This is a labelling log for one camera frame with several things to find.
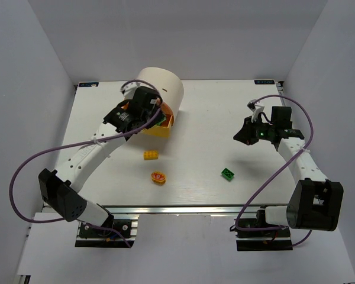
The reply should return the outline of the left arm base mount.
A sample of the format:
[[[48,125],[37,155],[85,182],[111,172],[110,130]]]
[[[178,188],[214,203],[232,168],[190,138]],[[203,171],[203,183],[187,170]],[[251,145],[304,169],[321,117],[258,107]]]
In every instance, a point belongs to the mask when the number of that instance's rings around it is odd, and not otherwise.
[[[75,247],[100,249],[130,249],[137,236],[139,215],[114,215],[112,230],[92,228],[86,222],[79,222]]]

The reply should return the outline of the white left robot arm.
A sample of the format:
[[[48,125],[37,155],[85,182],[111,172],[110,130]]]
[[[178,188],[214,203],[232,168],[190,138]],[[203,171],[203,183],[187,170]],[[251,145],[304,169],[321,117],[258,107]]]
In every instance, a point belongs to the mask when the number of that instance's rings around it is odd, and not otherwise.
[[[120,102],[104,117],[89,144],[54,170],[44,169],[39,174],[43,201],[67,222],[78,220],[97,227],[112,227],[112,214],[86,200],[79,192],[113,151],[141,129],[150,128],[162,120],[161,104],[162,97],[157,90],[136,87],[131,98]]]

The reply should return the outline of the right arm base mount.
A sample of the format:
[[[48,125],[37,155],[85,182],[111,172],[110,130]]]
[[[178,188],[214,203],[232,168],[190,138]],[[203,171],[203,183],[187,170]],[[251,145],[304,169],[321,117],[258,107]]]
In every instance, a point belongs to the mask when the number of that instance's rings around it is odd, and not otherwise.
[[[288,228],[266,222],[265,206],[256,211],[256,216],[240,218],[239,230],[232,225],[230,232],[235,233],[237,251],[289,251],[293,250],[291,232]]]

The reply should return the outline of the yellow drawer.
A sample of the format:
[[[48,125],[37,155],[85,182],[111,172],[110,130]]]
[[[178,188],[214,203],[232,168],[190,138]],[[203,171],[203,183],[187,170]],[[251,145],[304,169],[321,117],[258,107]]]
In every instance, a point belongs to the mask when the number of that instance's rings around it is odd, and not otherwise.
[[[141,102],[140,100],[128,99],[120,104],[114,110],[115,117],[115,125],[117,127],[117,131],[119,133],[128,133],[127,126],[131,122],[132,116],[127,112],[128,105],[138,105],[141,107],[149,107],[150,105],[157,105],[161,107],[161,102],[159,99],[147,99],[145,102]],[[149,129],[145,129],[147,124],[141,126],[140,132],[143,132],[148,135],[153,135],[161,138],[168,138],[170,136],[171,127],[173,125],[173,116],[165,115],[163,113],[163,117],[166,116],[166,121],[160,126],[153,126]]]

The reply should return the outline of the green lego brick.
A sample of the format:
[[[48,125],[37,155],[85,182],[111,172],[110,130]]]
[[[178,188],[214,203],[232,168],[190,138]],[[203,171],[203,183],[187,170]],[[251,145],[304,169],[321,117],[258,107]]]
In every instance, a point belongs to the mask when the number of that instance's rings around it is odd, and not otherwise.
[[[222,172],[221,172],[221,176],[226,179],[227,181],[232,181],[234,178],[234,173],[232,171],[230,171],[229,169],[225,168]]]
[[[161,124],[163,124],[165,121],[166,121],[166,116],[164,116],[159,122],[157,122],[156,124],[155,124],[155,126],[160,126]]]

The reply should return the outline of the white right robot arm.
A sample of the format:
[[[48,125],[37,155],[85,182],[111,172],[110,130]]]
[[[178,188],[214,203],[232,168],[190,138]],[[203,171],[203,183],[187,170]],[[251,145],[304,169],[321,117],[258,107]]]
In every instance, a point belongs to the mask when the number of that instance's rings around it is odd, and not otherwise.
[[[242,129],[233,137],[248,146],[260,140],[274,145],[284,158],[295,181],[287,205],[265,205],[257,211],[256,221],[248,227],[266,231],[292,229],[334,231],[338,224],[344,189],[319,170],[305,147],[304,135],[292,127],[288,106],[274,106],[270,120],[263,120],[264,107],[249,103],[252,115],[245,118]]]

